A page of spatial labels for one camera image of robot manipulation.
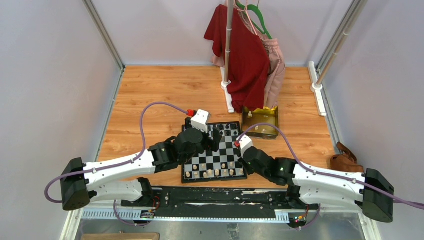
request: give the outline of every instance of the wooden board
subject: wooden board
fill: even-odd
[[[116,98],[99,161],[128,156],[142,149],[139,118],[149,103],[165,101],[183,109],[211,113],[210,123],[241,121],[228,113],[221,72],[215,66],[128,66]],[[301,161],[328,168],[334,154],[324,117],[318,115],[306,67],[288,67],[278,98],[279,127],[286,134]],[[165,105],[155,105],[145,114],[143,128],[147,147],[181,132],[186,116]],[[292,155],[283,138],[254,139],[254,145],[272,157]],[[257,174],[246,180],[181,183],[181,167],[144,176],[152,186],[201,186],[226,188],[281,188]]]
[[[82,240],[159,240],[159,233],[84,234]]]

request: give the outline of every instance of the green hanger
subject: green hanger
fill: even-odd
[[[243,4],[241,4],[239,1],[235,1],[235,4],[237,4],[237,7],[239,7],[240,9],[245,9],[245,6]],[[258,27],[258,25],[256,25],[255,22],[252,21],[252,24],[262,33],[262,34],[266,34],[268,36],[269,39],[273,39],[270,35],[270,33],[268,32],[267,28],[265,27],[265,21],[264,21],[264,16],[262,16],[261,10],[259,10],[259,7],[255,6],[255,5],[247,5],[247,10],[254,12],[257,17],[259,18],[259,22],[262,25],[262,29],[260,29]]]

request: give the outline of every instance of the white wall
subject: white wall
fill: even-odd
[[[120,72],[81,0],[0,1],[0,33],[0,238],[57,240],[44,188],[95,159]]]
[[[369,1],[324,80],[342,141],[395,195],[424,202],[424,1]],[[384,240],[423,239],[424,211],[396,205]]]
[[[203,37],[224,0],[94,0],[128,65],[209,65],[212,42]],[[257,4],[257,0],[248,1]],[[319,61],[350,0],[261,0],[266,28],[288,65]]]

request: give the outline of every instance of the red shirt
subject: red shirt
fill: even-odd
[[[212,50],[217,57],[225,54],[227,34],[227,7],[219,5],[210,20],[204,38],[212,40]],[[251,33],[242,22],[237,9],[233,10],[229,49],[228,93],[232,106],[241,113],[243,106],[249,110],[264,108],[265,84],[270,59],[259,36]]]

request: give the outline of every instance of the brown leather pouch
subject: brown leather pouch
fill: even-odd
[[[336,147],[342,152],[330,159],[330,168],[332,170],[348,172],[348,173],[363,173],[364,167],[358,165],[357,157],[342,143],[338,142]]]

